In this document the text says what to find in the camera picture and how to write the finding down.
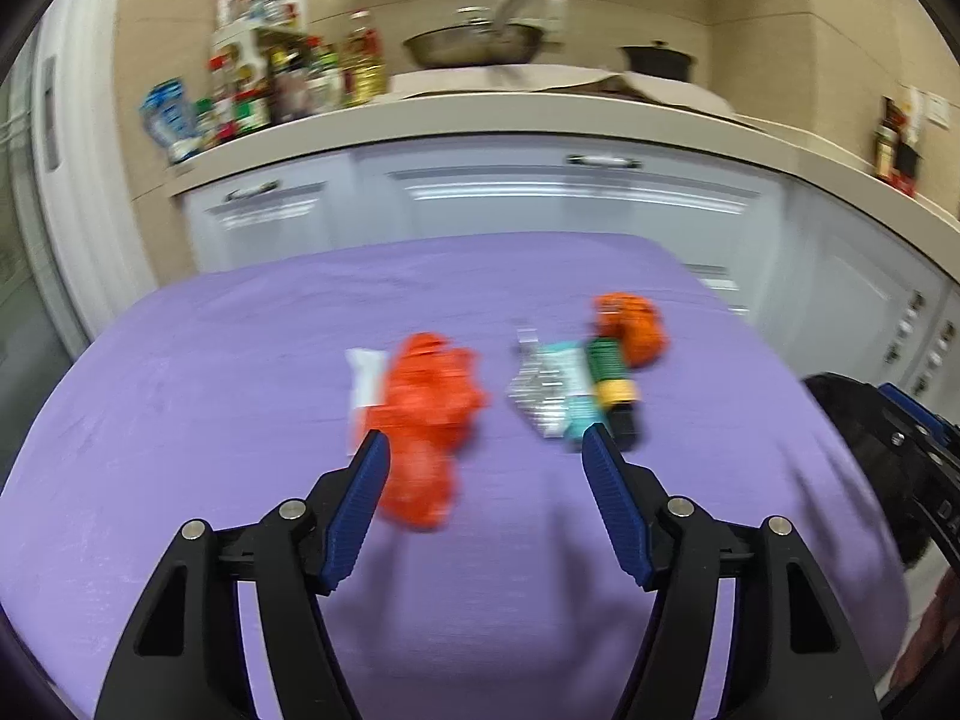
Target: purple tablecloth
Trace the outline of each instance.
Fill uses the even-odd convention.
[[[652,597],[617,566],[580,459],[511,408],[515,321],[584,338],[592,298],[642,293],[671,346],[637,372],[630,453],[714,517],[792,519],[875,673],[906,623],[896,549],[866,481],[789,370],[670,255],[629,236],[405,242],[200,276],[99,338],[37,418],[0,496],[0,603],[92,713],[128,614],[176,528],[255,522],[344,464],[349,346],[431,330],[478,353],[490,396],[460,452],[448,527],[374,519],[353,575],[322,599],[367,720],[609,717]],[[719,700],[723,588],[699,716]],[[258,712],[278,717],[242,594]]]

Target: kitchen counter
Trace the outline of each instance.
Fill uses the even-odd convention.
[[[658,143],[792,175],[870,215],[960,283],[960,221],[924,197],[909,199],[852,167],[856,158],[839,161],[726,119],[611,98],[456,94],[336,111],[248,135],[171,167],[166,189],[177,196],[255,167],[365,143],[505,132]]]

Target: silver screw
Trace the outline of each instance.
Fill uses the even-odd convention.
[[[767,524],[770,526],[770,530],[778,536],[789,536],[790,532],[793,531],[793,523],[786,517],[770,517],[770,522]]]
[[[195,538],[200,538],[203,536],[203,531],[206,530],[205,524],[199,519],[191,519],[184,527],[181,528],[181,536],[186,538],[188,541],[193,541]]]
[[[304,516],[304,512],[306,512],[306,504],[296,498],[280,504],[280,516],[284,519],[299,519]]]
[[[689,517],[693,514],[693,504],[686,498],[671,498],[666,502],[666,511],[674,517]]]

